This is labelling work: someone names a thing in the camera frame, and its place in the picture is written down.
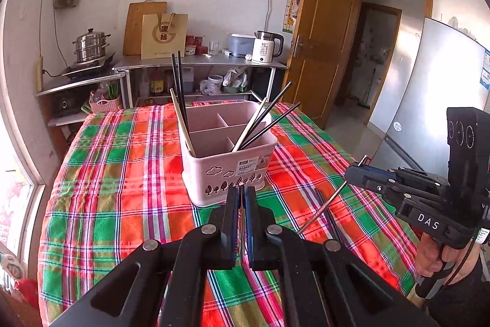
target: black sleeve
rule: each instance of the black sleeve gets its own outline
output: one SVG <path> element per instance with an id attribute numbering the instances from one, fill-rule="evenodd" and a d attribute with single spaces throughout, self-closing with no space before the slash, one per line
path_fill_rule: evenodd
<path id="1" fill-rule="evenodd" d="M 490 282 L 482 281 L 480 260 L 461 281 L 440 290 L 428 304 L 441 327 L 480 327 L 490 320 Z"/>

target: kettle handle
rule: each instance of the kettle handle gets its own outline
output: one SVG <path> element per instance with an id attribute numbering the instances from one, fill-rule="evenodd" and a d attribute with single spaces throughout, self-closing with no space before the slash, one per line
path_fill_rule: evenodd
<path id="1" fill-rule="evenodd" d="M 274 43 L 275 43 L 275 40 L 279 40 L 280 41 L 280 44 L 279 44 L 279 51 L 275 54 L 273 54 L 273 57 L 278 57 L 282 54 L 282 48 L 284 47 L 284 37 L 280 34 L 274 34 Z"/>

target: pink basket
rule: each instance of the pink basket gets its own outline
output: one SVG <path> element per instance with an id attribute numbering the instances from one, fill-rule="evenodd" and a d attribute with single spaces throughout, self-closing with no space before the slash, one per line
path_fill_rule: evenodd
<path id="1" fill-rule="evenodd" d="M 89 103 L 94 114 L 97 114 L 98 112 L 117 111 L 123 108 L 120 96 L 114 100 L 99 100 L 97 103 L 90 101 Z"/>
<path id="2" fill-rule="evenodd" d="M 189 154 L 180 134 L 182 178 L 190 201 L 196 206 L 225 201 L 229 186 L 240 182 L 255 186 L 256 190 L 263 189 L 276 137 L 266 132 L 246 149 L 230 153 L 258 107 L 259 103 L 240 101 L 187 108 L 189 136 L 196 157 Z M 266 115 L 252 135 L 271 121 L 271 115 Z"/>

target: stainless steel pot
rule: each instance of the stainless steel pot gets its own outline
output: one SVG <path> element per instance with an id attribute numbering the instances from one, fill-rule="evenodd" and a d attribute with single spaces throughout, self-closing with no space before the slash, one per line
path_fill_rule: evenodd
<path id="1" fill-rule="evenodd" d="M 109 44 L 105 43 L 105 39 L 111 36 L 103 32 L 94 32 L 90 28 L 84 35 L 79 36 L 73 44 L 75 44 L 75 54 L 77 55 L 77 63 L 86 63 L 105 56 L 105 49 Z"/>

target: blue sticker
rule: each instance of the blue sticker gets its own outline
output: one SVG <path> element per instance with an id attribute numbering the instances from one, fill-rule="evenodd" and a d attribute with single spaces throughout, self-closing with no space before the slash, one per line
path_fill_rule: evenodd
<path id="1" fill-rule="evenodd" d="M 485 57 L 483 59 L 480 84 L 482 84 L 487 90 L 490 90 L 490 52 L 488 50 L 485 51 Z"/>

